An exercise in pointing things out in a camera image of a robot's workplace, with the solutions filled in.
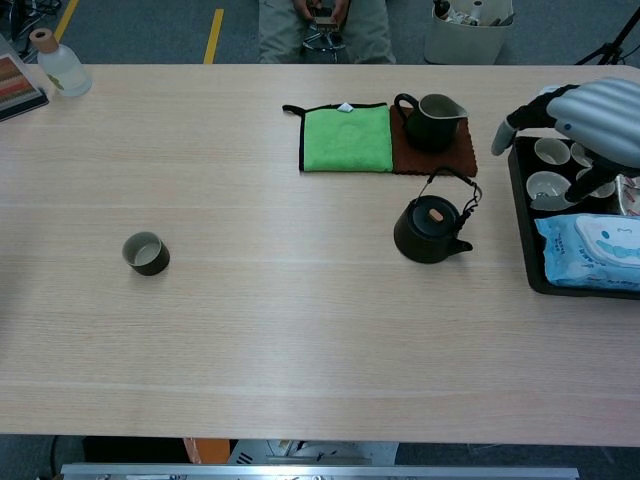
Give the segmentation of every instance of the green towel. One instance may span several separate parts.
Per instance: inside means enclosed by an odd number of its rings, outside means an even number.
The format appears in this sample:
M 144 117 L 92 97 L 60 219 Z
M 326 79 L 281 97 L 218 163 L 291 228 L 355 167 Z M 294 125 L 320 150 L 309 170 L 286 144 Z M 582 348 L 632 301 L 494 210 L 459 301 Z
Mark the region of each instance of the green towel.
M 299 168 L 305 172 L 391 172 L 391 121 L 386 104 L 340 105 L 304 110 L 284 105 L 302 117 Z

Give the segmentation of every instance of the trash bin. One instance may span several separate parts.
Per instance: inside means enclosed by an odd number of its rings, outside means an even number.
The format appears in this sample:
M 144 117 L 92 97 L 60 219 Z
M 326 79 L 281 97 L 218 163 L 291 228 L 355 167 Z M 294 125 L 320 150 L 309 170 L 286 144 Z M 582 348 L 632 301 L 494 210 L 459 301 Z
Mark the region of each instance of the trash bin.
M 449 0 L 459 12 L 472 11 L 474 0 Z M 492 65 L 504 45 L 511 25 L 490 27 L 494 20 L 513 14 L 511 0 L 484 0 L 480 25 L 459 25 L 439 19 L 431 10 L 424 58 L 429 63 L 446 65 Z

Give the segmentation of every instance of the khaki pants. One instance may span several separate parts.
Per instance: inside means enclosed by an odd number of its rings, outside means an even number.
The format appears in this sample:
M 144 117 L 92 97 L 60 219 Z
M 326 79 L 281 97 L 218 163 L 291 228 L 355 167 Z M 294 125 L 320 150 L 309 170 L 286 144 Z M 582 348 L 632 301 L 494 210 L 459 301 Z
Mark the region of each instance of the khaki pants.
M 260 63 L 295 63 L 308 32 L 308 22 L 292 0 L 260 3 Z M 396 63 L 385 0 L 351 0 L 342 38 L 353 63 Z

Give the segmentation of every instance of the brown cloth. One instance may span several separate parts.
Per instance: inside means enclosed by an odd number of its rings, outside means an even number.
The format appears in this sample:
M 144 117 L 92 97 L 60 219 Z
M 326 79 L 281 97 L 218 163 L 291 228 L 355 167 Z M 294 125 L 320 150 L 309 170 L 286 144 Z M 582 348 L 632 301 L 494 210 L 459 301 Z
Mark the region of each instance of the brown cloth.
M 403 108 L 407 116 L 411 108 Z M 436 168 L 447 166 L 467 177 L 478 173 L 476 154 L 473 151 L 469 120 L 464 118 L 458 124 L 454 142 L 442 153 L 426 153 L 409 145 L 404 132 L 403 121 L 395 106 L 391 106 L 391 142 L 393 143 L 393 173 L 401 175 L 429 175 Z

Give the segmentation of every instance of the wet wipes package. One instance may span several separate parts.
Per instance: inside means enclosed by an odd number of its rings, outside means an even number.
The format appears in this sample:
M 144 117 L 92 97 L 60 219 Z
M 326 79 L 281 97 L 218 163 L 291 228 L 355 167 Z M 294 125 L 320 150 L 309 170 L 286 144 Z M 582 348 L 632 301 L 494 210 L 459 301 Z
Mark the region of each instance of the wet wipes package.
M 557 215 L 536 226 L 551 284 L 640 292 L 640 218 Z

